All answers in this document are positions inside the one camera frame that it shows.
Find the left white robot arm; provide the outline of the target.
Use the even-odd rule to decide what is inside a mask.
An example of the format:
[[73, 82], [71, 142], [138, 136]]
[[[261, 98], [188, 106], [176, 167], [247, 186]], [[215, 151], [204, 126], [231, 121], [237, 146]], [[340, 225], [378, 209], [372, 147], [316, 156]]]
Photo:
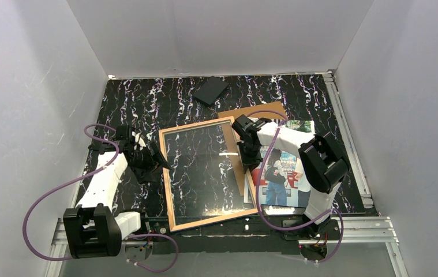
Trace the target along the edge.
[[122, 241], [141, 228], [137, 211], [113, 215], [113, 199], [126, 169], [138, 183], [157, 180], [155, 172], [169, 169], [155, 142], [147, 143], [141, 132], [130, 125], [120, 125], [110, 141], [90, 149], [98, 153], [95, 174], [83, 197], [63, 215], [63, 226], [74, 259], [117, 256]]

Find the colour photo print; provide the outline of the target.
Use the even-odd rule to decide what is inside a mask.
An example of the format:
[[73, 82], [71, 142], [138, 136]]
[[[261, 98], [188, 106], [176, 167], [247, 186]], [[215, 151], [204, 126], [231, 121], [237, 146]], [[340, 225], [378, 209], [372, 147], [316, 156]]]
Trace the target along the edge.
[[300, 158], [277, 147], [273, 148], [264, 171], [275, 169], [275, 178], [283, 182], [273, 182], [261, 175], [259, 203], [266, 206], [305, 208], [310, 197], [310, 184], [304, 174]]

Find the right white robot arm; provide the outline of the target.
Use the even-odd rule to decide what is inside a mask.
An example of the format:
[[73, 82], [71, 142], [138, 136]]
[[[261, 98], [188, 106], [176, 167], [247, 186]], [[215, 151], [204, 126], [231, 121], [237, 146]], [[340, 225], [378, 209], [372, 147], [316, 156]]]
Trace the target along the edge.
[[275, 164], [276, 155], [285, 152], [300, 160], [303, 174], [310, 185], [310, 197], [300, 225], [275, 226], [263, 214], [260, 203], [256, 208], [261, 220], [277, 231], [297, 231], [306, 227], [318, 232], [329, 222], [334, 208], [335, 195], [350, 170], [348, 157], [331, 132], [305, 133], [286, 128], [268, 118], [252, 121], [245, 115], [237, 117], [232, 129], [239, 135], [238, 148], [243, 167], [258, 169], [259, 179], [280, 184], [287, 181], [280, 166]]

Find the brown cardboard backing board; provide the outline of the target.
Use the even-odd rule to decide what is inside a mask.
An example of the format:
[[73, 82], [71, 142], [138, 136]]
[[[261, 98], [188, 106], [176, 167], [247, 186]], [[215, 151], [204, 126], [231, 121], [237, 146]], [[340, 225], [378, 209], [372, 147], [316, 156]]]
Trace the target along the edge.
[[[218, 112], [218, 118], [224, 117], [234, 117], [235, 119], [240, 115], [248, 115], [252, 112], [256, 112], [254, 115], [261, 118], [269, 118], [269, 119], [283, 119], [287, 117], [287, 114], [284, 110], [283, 104], [281, 102], [272, 102], [267, 104], [260, 104], [256, 106], [244, 107], [244, 108], [236, 108], [229, 111]], [[239, 194], [241, 196], [244, 195], [244, 171], [243, 167], [239, 162], [239, 157], [232, 158], [233, 161], [233, 170], [237, 182], [237, 186], [239, 189]]]

